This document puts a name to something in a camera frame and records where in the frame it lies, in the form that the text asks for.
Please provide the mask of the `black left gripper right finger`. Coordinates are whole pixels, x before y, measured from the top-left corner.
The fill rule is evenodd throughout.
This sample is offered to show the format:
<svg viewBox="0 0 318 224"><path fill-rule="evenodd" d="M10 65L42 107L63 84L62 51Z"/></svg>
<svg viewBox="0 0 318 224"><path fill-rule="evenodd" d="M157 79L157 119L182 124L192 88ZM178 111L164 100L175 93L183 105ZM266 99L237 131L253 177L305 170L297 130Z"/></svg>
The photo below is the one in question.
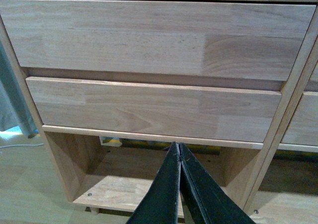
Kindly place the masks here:
<svg viewBox="0 0 318 224"><path fill-rule="evenodd" d="M221 189L183 143L180 191L196 224L253 224L254 221Z"/></svg>

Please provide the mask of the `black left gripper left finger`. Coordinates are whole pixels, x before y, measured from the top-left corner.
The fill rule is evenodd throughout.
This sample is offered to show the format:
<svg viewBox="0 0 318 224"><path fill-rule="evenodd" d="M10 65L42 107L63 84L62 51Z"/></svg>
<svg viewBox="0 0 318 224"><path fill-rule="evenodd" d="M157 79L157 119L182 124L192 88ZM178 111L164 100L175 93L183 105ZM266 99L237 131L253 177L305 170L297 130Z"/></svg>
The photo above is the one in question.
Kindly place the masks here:
<svg viewBox="0 0 318 224"><path fill-rule="evenodd" d="M173 142L147 194L128 224L176 224L180 187L180 151Z"/></svg>

